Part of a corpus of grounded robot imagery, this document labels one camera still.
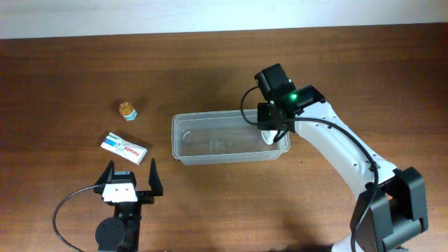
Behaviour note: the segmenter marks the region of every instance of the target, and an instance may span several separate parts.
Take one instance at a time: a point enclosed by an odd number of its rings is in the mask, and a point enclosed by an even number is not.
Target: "wooden table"
[[[109,160],[107,132],[148,147],[165,195],[143,206],[140,251],[275,251],[332,244],[349,233],[355,199],[323,156],[291,135],[278,160],[184,166],[172,156],[178,113],[239,108],[253,75],[282,63],[312,84],[370,147],[426,180],[430,227],[405,244],[448,247],[448,25],[416,24],[191,34],[2,40],[0,250],[68,251],[51,216]],[[132,102],[135,121],[118,114]],[[262,101],[251,94],[247,108]],[[84,192],[64,205],[61,233],[87,251],[113,208]]]

